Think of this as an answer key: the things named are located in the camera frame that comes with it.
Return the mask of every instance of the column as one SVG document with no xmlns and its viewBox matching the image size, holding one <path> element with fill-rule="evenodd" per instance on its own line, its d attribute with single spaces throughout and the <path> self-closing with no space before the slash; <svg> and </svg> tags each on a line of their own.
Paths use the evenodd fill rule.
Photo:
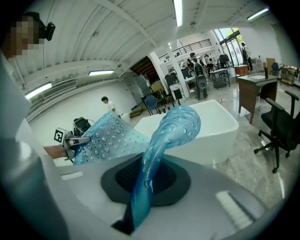
<svg viewBox="0 0 300 240">
<path fill-rule="evenodd" d="M 177 60 L 176 60 L 176 58 L 174 56 L 174 53 L 172 52 L 172 50 L 170 49 L 170 47 L 168 45 L 166 46 L 166 51 L 167 51 L 167 53 L 168 53 L 168 55 L 170 57 L 170 60 L 172 61 L 172 65 L 173 65 L 173 67 L 174 67 L 174 69 L 175 69 L 175 71 L 177 73 L 177 77 L 178 77 L 178 80 L 179 80 L 179 82 L 180 82 L 180 84 L 182 86 L 182 90 L 183 90 L 184 96 L 186 98 L 188 98 L 189 97 L 189 91 L 188 91 L 188 88 L 187 88 L 187 84 L 186 84 L 186 81 L 183 78 L 182 71 L 181 71 L 181 69 L 179 67 L 179 64 L 178 64 L 178 62 L 177 62 Z"/>
<path fill-rule="evenodd" d="M 166 94 L 169 94 L 169 87 L 168 87 L 168 84 L 167 84 L 167 82 L 165 80 L 164 72 L 163 72 L 163 70 L 160 67 L 161 61 L 159 60 L 159 57 L 156 55 L 155 52 L 151 52 L 148 55 L 148 57 L 150 58 L 153 66 L 154 66 L 154 68 L 155 68 L 155 70 L 156 70 L 156 72 L 157 72 L 157 74 L 159 76 L 159 79 L 160 79 L 160 81 L 161 81 L 161 83 L 162 83 L 162 85 L 163 85 L 163 87 L 165 89 Z"/>
</svg>

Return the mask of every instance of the tiled floor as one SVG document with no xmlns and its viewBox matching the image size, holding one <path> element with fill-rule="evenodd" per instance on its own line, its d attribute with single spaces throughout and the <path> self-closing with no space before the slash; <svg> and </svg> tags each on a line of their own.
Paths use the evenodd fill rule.
<svg viewBox="0 0 300 240">
<path fill-rule="evenodd" d="M 300 96 L 300 90 L 296 87 L 280 85 L 278 83 L 276 101 L 282 105 L 286 111 L 290 111 L 291 98 L 285 93 L 290 90 L 297 96 Z M 212 83 L 208 84 L 208 100 L 215 99 L 224 106 L 232 116 L 239 122 L 239 132 L 236 142 L 232 148 L 229 158 L 219 164 L 212 165 L 223 174 L 227 175 L 243 187 L 254 193 L 269 208 L 279 203 L 293 187 L 300 170 L 300 147 L 291 151 L 289 158 L 285 157 L 285 151 L 279 150 L 280 167 L 276 174 L 271 170 L 275 166 L 275 152 L 270 150 L 262 150 L 256 155 L 253 153 L 255 148 L 262 146 L 262 141 L 268 142 L 267 139 L 258 136 L 259 129 L 270 132 L 269 128 L 264 124 L 260 115 L 268 112 L 271 106 L 261 99 L 260 107 L 256 109 L 252 125 L 249 124 L 249 112 L 239 108 L 239 89 L 238 84 L 233 83 L 231 87 L 227 86 L 216 90 Z M 198 101 L 192 98 L 187 99 L 182 105 L 191 105 Z M 300 102 L 296 101 L 295 115 L 300 111 Z M 134 127 L 141 118 L 148 116 L 148 112 L 143 112 L 140 116 L 135 117 L 131 121 Z"/>
</svg>

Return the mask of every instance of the ceiling light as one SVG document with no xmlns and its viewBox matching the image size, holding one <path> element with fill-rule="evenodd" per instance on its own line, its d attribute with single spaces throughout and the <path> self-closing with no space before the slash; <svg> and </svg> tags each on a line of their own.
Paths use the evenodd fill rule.
<svg viewBox="0 0 300 240">
<path fill-rule="evenodd" d="M 39 93 L 41 93 L 41 92 L 43 92 L 43 91 L 45 91 L 45 90 L 47 90 L 47 89 L 49 89 L 49 88 L 51 88 L 51 87 L 52 87 L 52 84 L 51 84 L 50 82 L 48 82 L 48 83 L 46 83 L 46 84 L 44 84 L 44 85 L 38 87 L 37 89 L 34 89 L 33 91 L 27 93 L 27 94 L 25 95 L 25 97 L 26 97 L 27 99 L 31 99 L 31 98 L 33 98 L 34 96 L 36 96 L 37 94 L 39 94 Z"/>
<path fill-rule="evenodd" d="M 260 10 L 260 11 L 258 11 L 257 13 L 254 13 L 253 15 L 251 15 L 250 17 L 248 17 L 247 20 L 251 20 L 251 19 L 257 17 L 258 15 L 260 15 L 260 14 L 262 14 L 262 13 L 268 11 L 268 10 L 269 10 L 268 7 L 265 8 L 265 9 L 263 9 L 263 10 Z"/>
<path fill-rule="evenodd" d="M 96 76 L 96 75 L 104 75 L 104 74 L 112 74 L 113 70 L 98 70 L 98 71 L 90 71 L 89 76 Z"/>
<path fill-rule="evenodd" d="M 177 27 L 182 26 L 182 0 L 174 0 Z"/>
</svg>

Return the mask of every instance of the white basin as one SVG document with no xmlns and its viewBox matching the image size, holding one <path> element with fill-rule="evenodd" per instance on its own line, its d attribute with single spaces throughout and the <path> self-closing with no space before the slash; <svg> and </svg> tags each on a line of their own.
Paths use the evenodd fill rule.
<svg viewBox="0 0 300 240">
<path fill-rule="evenodd" d="M 193 141 L 168 149 L 165 153 L 200 164 L 224 162 L 235 142 L 239 123 L 216 100 L 197 103 L 190 107 L 200 116 L 200 133 Z M 166 113 L 163 113 L 142 118 L 135 129 L 151 138 L 165 115 Z"/>
</svg>

